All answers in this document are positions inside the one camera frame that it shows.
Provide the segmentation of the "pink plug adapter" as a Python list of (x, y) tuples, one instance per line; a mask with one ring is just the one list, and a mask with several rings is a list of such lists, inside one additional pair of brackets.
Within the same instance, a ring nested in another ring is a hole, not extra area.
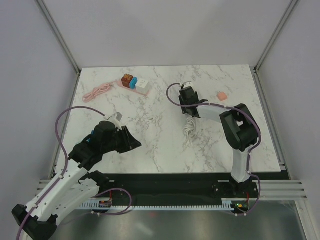
[(228, 99), (228, 96), (226, 95), (225, 92), (219, 92), (216, 96), (220, 102), (223, 102)]

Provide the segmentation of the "blue cube plug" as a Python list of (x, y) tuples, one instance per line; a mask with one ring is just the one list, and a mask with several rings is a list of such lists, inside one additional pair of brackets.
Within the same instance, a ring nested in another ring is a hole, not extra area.
[(95, 139), (95, 131), (92, 130), (91, 133), (85, 138), (86, 142), (91, 143)]

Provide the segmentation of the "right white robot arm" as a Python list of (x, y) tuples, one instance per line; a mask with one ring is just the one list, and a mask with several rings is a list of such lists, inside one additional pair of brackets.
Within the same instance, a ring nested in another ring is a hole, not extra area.
[(199, 99), (198, 93), (191, 87), (183, 85), (179, 90), (179, 102), (182, 113), (194, 118), (212, 120), (222, 125), (226, 141), (232, 148), (233, 160), (229, 191), (235, 197), (247, 191), (246, 181), (250, 179), (248, 154), (250, 147), (259, 141), (261, 131), (248, 107), (240, 103), (231, 109), (205, 104), (206, 99)]

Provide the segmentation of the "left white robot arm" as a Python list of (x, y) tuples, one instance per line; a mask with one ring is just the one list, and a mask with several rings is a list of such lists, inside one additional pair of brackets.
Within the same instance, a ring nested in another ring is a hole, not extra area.
[(63, 219), (92, 197), (104, 197), (110, 180), (91, 171), (110, 152), (123, 154), (141, 147), (126, 126), (117, 120), (101, 121), (67, 156), (66, 165), (49, 184), (26, 205), (17, 204), (12, 215), (20, 231), (33, 240), (48, 240)]

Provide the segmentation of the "white cube plug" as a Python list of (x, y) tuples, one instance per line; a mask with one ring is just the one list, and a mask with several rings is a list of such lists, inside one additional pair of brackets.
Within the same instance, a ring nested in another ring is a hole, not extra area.
[(149, 90), (151, 89), (151, 84), (148, 80), (145, 80), (143, 78), (139, 78), (137, 80), (137, 83), (135, 85), (135, 89), (138, 93), (146, 95)]

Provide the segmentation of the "light blue plug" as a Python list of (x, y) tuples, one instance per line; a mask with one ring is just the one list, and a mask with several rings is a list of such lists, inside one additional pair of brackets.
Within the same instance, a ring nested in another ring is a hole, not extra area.
[(137, 82), (138, 82), (138, 78), (137, 77), (133, 77), (132, 80), (129, 83), (129, 88), (131, 90), (134, 90), (136, 88)]

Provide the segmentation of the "brown cube plug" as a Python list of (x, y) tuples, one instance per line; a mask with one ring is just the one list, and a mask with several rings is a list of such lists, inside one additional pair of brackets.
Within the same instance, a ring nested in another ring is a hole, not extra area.
[(130, 74), (124, 74), (122, 79), (121, 79), (121, 83), (125, 88), (130, 88), (130, 83), (133, 80), (134, 76), (130, 75)]

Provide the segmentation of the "pink power strip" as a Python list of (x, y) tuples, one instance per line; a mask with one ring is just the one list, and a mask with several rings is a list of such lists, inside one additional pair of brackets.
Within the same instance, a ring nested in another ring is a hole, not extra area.
[(149, 92), (148, 92), (146, 95), (144, 95), (144, 94), (138, 93), (138, 92), (136, 91), (136, 88), (135, 88), (135, 89), (130, 89), (130, 88), (124, 87), (124, 86), (122, 85), (122, 82), (121, 82), (120, 79), (119, 79), (116, 83), (117, 83), (117, 85), (118, 85), (120, 88), (123, 88), (123, 89), (128, 90), (128, 91), (133, 92), (133, 93), (137, 93), (137, 94), (142, 95), (142, 96), (147, 96), (147, 95), (149, 94), (151, 88), (152, 88), (152, 86), (151, 86)]

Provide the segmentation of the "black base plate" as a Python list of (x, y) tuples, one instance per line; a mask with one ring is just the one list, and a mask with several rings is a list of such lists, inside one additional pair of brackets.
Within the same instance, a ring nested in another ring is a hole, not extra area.
[(253, 200), (259, 188), (252, 178), (237, 183), (229, 173), (101, 173), (99, 193), (110, 196), (114, 207), (219, 206), (222, 199)]

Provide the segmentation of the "right aluminium frame post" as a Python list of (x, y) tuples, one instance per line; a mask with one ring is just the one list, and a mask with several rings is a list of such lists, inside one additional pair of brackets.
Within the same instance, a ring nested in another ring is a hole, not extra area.
[(282, 34), (285, 26), (289, 22), (291, 16), (293, 15), (294, 11), (296, 10), (297, 6), (299, 5), (300, 0), (291, 0), (286, 7), (283, 15), (281, 16), (276, 28), (274, 29), (270, 39), (268, 40), (262, 54), (260, 55), (257, 63), (255, 66), (251, 67), (251, 70), (254, 74), (257, 74), (258, 71), (263, 66), (265, 60), (267, 59), (268, 55), (270, 54), (271, 50), (273, 49), (274, 45), (276, 44), (278, 38)]

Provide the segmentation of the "aluminium frame post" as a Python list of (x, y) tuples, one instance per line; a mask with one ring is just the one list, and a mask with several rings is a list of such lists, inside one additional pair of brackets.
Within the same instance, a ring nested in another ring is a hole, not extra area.
[(262, 54), (260, 55), (257, 63), (255, 66), (251, 67), (251, 70), (254, 74), (257, 74), (258, 71), (263, 66), (265, 60), (267, 59), (268, 55), (270, 54), (271, 50), (273, 49), (274, 45), (276, 44), (278, 38), (282, 34), (285, 26), (289, 22), (291, 16), (293, 15), (294, 11), (296, 10), (297, 6), (299, 5), (300, 0), (291, 0), (286, 7), (283, 15), (281, 16), (276, 28), (274, 29), (270, 39), (268, 40)]
[(53, 35), (55, 36), (56, 40), (58, 41), (60, 47), (62, 48), (65, 56), (67, 57), (69, 63), (72, 65), (72, 68), (74, 69), (75, 73), (80, 76), (81, 69), (74, 58), (70, 48), (68, 47), (67, 42), (65, 41), (56, 21), (54, 20), (52, 14), (50, 13), (49, 8), (47, 7), (44, 0), (35, 0), (35, 3), (39, 7), (39, 10), (44, 16), (44, 19), (46, 20), (48, 26), (50, 27), (51, 31), (53, 32)]

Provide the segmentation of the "aluminium rail bar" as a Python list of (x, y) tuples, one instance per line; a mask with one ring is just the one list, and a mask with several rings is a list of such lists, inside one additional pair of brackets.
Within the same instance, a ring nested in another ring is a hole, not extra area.
[(113, 175), (103, 176), (101, 179), (87, 178), (77, 180), (72, 184), (64, 184), (60, 180), (54, 187), (51, 182), (42, 181), (38, 194), (48, 197), (62, 198), (66, 194), (80, 189), (81, 193), (90, 188), (98, 187), (99, 193), (105, 195), (111, 190), (112, 195), (120, 189), (128, 191), (132, 197), (208, 197), (212, 199), (273, 199), (279, 197), (304, 198), (306, 197), (302, 183), (295, 180), (258, 180), (255, 177), (245, 183), (236, 183), (232, 180), (215, 179), (213, 177), (195, 178), (182, 175)]

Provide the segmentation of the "left aluminium frame post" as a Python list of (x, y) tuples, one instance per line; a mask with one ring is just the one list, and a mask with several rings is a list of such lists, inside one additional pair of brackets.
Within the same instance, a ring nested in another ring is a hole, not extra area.
[(70, 48), (68, 47), (67, 42), (65, 41), (56, 21), (54, 20), (52, 14), (50, 13), (49, 8), (47, 7), (44, 0), (35, 0), (35, 3), (39, 7), (39, 10), (44, 16), (44, 19), (46, 20), (48, 26), (50, 27), (51, 31), (53, 32), (53, 35), (55, 36), (56, 40), (58, 41), (60, 47), (62, 48), (65, 56), (67, 57), (69, 63), (72, 65), (72, 68), (74, 69), (75, 73), (80, 76), (81, 69), (74, 58)]

